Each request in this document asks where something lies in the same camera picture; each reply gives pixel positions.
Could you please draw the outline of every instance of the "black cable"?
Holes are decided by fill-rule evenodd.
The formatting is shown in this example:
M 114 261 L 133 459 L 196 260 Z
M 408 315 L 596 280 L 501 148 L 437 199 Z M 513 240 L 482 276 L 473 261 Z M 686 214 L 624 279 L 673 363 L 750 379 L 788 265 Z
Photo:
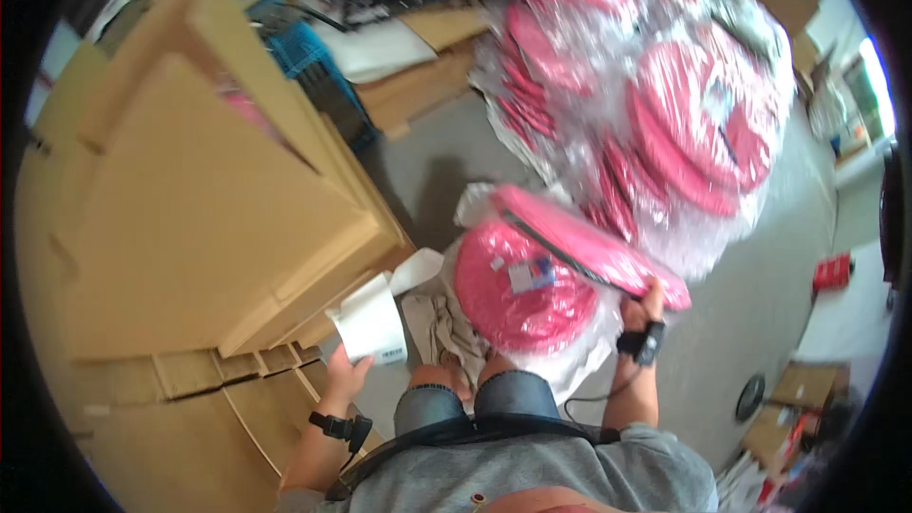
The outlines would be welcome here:
M 624 382 L 618 388 L 614 389 L 613 391 L 611 391 L 608 394 L 602 394 L 601 396 L 594 396 L 592 398 L 584 398 L 581 396 L 573 396 L 571 398 L 567 398 L 564 401 L 564 414 L 567 415 L 567 418 L 570 418 L 571 422 L 573 422 L 577 426 L 580 426 L 579 422 L 576 421 L 576 418 L 574 418 L 573 415 L 570 414 L 570 408 L 568 405 L 571 402 L 602 402 L 603 400 L 607 402 L 607 401 L 611 400 L 612 398 L 614 398 L 615 396 L 617 396 L 618 394 L 627 390 L 630 387 L 630 385 L 633 384 L 633 382 L 639 378 L 639 374 L 641 372 L 643 372 L 643 367 L 639 367 L 636 370 L 636 372 L 634 372 L 633 376 L 631 376 L 626 382 Z
M 351 460 L 355 459 L 355 456 L 358 455 L 358 452 L 352 452 L 351 456 L 348 457 L 348 461 L 339 468 L 339 471 L 345 471 L 345 468 L 348 467 L 348 464 L 351 463 Z

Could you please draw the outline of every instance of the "plastic wrapping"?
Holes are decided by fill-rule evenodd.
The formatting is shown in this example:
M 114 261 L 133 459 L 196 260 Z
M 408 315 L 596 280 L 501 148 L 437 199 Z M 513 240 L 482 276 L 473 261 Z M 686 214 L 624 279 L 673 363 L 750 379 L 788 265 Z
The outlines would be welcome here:
M 599 290 L 642 296 L 651 278 L 667 308 L 690 307 L 670 270 L 546 199 L 504 186 L 486 207 L 462 237 L 452 280 L 462 311 L 499 351 L 561 351 L 592 323 Z
M 440 272 L 459 304 L 457 316 L 518 368 L 547 380 L 558 404 L 612 352 L 623 328 L 620 303 L 629 295 L 619 285 L 641 295 L 645 278 L 656 276 L 666 285 L 666 302 L 690 305 L 680 279 L 569 212 L 568 202 L 554 188 L 534 196 L 512 186 L 469 185 L 454 218 L 468 230 L 447 249 Z M 543 260 L 553 266 L 551 289 L 513 293 L 510 268 Z M 666 323 L 674 321 L 667 313 Z
M 509 0 L 472 81 L 501 140 L 688 280 L 754 226 L 794 91 L 754 0 Z

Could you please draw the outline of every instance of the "product label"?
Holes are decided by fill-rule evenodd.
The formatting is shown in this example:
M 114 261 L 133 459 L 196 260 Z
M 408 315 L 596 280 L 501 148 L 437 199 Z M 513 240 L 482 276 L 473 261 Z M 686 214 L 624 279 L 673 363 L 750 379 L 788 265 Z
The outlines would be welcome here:
M 553 285 L 554 266 L 550 257 L 540 257 L 510 266 L 507 275 L 510 276 L 510 290 L 518 295 Z
M 706 90 L 703 91 L 700 107 L 709 116 L 712 124 L 719 129 L 724 129 L 734 106 L 732 90 L 724 86 L 719 78 L 711 80 L 707 84 Z

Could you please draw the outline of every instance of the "pink bag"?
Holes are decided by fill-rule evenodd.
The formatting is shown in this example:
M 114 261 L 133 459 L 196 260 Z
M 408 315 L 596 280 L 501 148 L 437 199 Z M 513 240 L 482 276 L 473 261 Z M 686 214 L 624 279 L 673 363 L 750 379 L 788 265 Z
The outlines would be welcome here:
M 503 218 L 587 278 L 636 297 L 646 295 L 650 278 L 658 278 L 669 310 L 690 309 L 687 284 L 677 275 L 584 219 L 511 185 L 497 189 L 491 200 Z

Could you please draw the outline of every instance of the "black round object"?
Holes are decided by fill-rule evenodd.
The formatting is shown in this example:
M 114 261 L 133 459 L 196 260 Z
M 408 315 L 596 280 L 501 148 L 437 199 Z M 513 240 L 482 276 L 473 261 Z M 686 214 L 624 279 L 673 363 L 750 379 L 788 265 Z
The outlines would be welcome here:
M 744 385 L 744 390 L 738 397 L 738 404 L 735 405 L 735 422 L 742 424 L 757 412 L 757 408 L 760 408 L 760 403 L 763 402 L 764 392 L 766 379 L 762 374 L 755 374 Z

